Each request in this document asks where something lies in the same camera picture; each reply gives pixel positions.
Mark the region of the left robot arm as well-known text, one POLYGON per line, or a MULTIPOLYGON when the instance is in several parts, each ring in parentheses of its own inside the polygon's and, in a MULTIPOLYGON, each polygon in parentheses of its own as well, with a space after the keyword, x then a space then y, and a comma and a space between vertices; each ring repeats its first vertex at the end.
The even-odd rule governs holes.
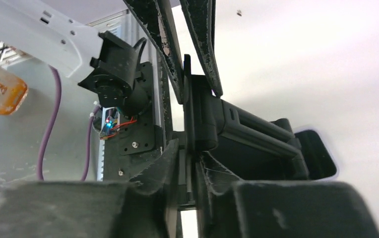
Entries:
MULTIPOLYGON (((184 71, 172 8, 168 0, 127 0, 126 6, 166 65, 177 101, 184 102, 184 71)), ((0 40, 53 66, 100 104, 124 116, 143 114, 148 93, 137 83, 138 46, 101 33, 39 0, 0 0, 0 40)))

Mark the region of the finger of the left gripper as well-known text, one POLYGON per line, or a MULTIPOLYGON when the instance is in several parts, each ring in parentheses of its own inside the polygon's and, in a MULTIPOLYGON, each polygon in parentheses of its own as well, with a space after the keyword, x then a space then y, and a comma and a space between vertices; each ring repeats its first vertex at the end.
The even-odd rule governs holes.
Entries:
POLYGON ((124 0, 159 53, 175 92, 183 103, 183 61, 169 0, 124 0))
POLYGON ((215 96, 223 95, 214 51, 214 0, 180 0, 182 12, 206 80, 215 96))

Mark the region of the black folding phone stand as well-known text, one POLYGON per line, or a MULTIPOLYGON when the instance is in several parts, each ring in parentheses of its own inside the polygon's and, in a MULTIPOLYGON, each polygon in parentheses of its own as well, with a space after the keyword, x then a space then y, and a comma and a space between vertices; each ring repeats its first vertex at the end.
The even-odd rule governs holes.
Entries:
POLYGON ((190 151, 213 150, 223 137, 281 159, 287 179, 310 178, 301 143, 288 119, 266 121, 214 96, 206 76, 192 74, 188 54, 183 67, 184 125, 190 151))

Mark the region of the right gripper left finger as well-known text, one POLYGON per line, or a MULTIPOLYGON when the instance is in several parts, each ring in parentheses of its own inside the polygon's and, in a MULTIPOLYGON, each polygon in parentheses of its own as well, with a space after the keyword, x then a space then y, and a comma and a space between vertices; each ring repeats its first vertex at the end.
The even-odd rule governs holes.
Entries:
POLYGON ((179 142, 129 181, 28 182, 0 197, 0 238, 173 238, 179 142))

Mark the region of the purple case phone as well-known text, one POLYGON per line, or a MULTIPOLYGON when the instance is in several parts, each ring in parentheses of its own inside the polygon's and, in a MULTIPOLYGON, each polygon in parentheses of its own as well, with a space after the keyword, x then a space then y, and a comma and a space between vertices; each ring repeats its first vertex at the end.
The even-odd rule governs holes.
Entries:
POLYGON ((330 181, 339 175, 339 167, 322 135, 313 128, 295 132, 301 144, 301 152, 309 170, 311 180, 330 181))

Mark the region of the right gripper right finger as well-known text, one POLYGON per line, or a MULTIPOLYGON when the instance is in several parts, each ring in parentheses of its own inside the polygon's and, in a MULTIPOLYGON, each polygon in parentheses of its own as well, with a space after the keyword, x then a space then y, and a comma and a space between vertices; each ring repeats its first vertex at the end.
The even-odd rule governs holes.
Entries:
POLYGON ((201 238, 379 238, 363 198, 347 183, 243 180, 208 152, 195 174, 201 238))

